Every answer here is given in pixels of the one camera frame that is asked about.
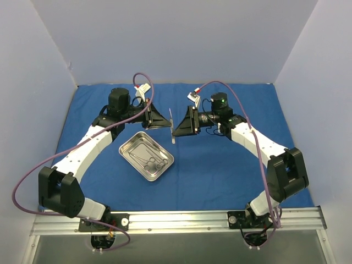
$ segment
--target white panel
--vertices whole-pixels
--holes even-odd
[[[11,191],[54,154],[75,85],[29,1],[1,1],[0,25],[0,256],[1,263],[21,263],[34,217],[12,204]],[[31,209],[38,204],[36,177],[18,195]]]
[[[78,144],[86,141],[90,137],[94,136],[103,130],[104,127],[95,125],[88,128],[87,133],[79,141]],[[81,182],[84,173],[96,159],[96,157],[112,142],[111,132],[104,131],[99,136],[88,141],[83,146],[72,150],[66,155],[65,158],[54,164],[53,167],[57,167],[57,171],[68,174],[72,173],[76,177],[78,183]]]
[[[270,160],[270,156],[280,156],[285,153],[284,146],[277,144],[271,139],[267,138],[267,136],[260,133],[258,130],[252,127],[254,130],[258,144],[261,152],[262,162],[265,167],[268,167],[268,161]],[[257,144],[255,142],[255,138],[253,133],[248,127],[247,123],[240,123],[236,125],[235,128],[231,129],[231,139],[232,141],[241,144],[247,150],[249,150],[254,156],[258,158],[257,152]]]
[[[78,84],[274,82],[317,0],[32,0]]]
[[[351,263],[352,1],[320,0],[277,81],[337,263]]]

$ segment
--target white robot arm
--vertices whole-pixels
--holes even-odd
[[[182,122],[172,132],[172,135],[197,135],[202,127],[217,126],[218,133],[223,134],[244,146],[253,155],[258,157],[256,142],[252,131],[244,117],[234,114],[228,106],[227,95],[224,92],[211,96],[211,111],[199,112],[200,97],[198,90],[188,94],[188,99],[195,106],[188,106]],[[263,164],[267,168],[267,185],[272,207],[278,206],[288,197],[295,195],[309,184],[303,156],[297,148],[288,149],[270,140],[255,130],[260,147]],[[246,215],[254,226],[269,213],[269,205],[265,191],[249,202],[246,206]]]
[[[91,163],[116,139],[125,125],[116,126],[95,137],[94,135],[112,124],[141,112],[147,105],[144,93],[149,90],[150,86],[145,84],[143,87],[143,90],[137,90],[136,93],[137,98],[141,99],[138,106],[130,104],[127,89],[112,89],[108,105],[102,108],[100,115],[93,121],[79,143],[87,139],[90,141],[72,150],[51,168],[43,167],[40,170],[38,174],[38,199],[41,206],[70,218],[90,218],[109,223],[110,208],[84,197],[79,183]],[[131,123],[142,123],[142,127],[145,129],[171,126],[171,123],[159,114],[153,104],[144,114],[133,119]]]

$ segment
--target metal tray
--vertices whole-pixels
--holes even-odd
[[[174,157],[143,131],[124,143],[119,153],[150,182],[174,163]]]

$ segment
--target scissors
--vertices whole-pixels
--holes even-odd
[[[155,164],[155,168],[157,170],[160,170],[162,167],[164,167],[167,163],[168,163],[168,160],[167,159],[159,159],[158,160],[154,157],[153,153],[151,153],[150,151],[147,150],[147,152],[151,155],[151,157],[149,159],[144,159],[144,158],[141,158],[139,156],[137,156],[136,154],[134,153],[129,153],[129,155],[131,155],[132,157],[136,158],[137,160],[139,160],[140,162],[142,162],[142,164],[139,163],[139,165],[141,165],[143,167],[143,169],[145,169],[146,171],[149,171],[151,169],[151,166],[149,165],[149,163],[153,163]]]

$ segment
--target blue cloth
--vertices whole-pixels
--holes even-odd
[[[76,145],[101,108],[107,104],[114,87],[132,85],[101,84],[78,87],[58,145],[58,152]],[[171,108],[174,127],[182,121],[190,105],[187,94],[196,84],[156,84],[154,105],[169,119]],[[271,84],[231,84],[247,111],[253,126],[278,144],[293,147],[293,140]],[[242,114],[234,96],[221,85],[202,90],[201,98],[219,91],[227,92],[234,113]],[[210,104],[205,102],[205,110]],[[208,135],[177,137],[171,142],[170,128],[146,132],[175,158],[174,164],[154,182],[147,181],[118,152],[138,131],[140,124],[127,124],[125,130],[96,158],[86,171],[81,187],[86,197],[111,206],[116,211],[236,210],[263,190],[258,159],[242,146],[225,137]],[[282,203],[283,207],[311,207],[306,189]]]

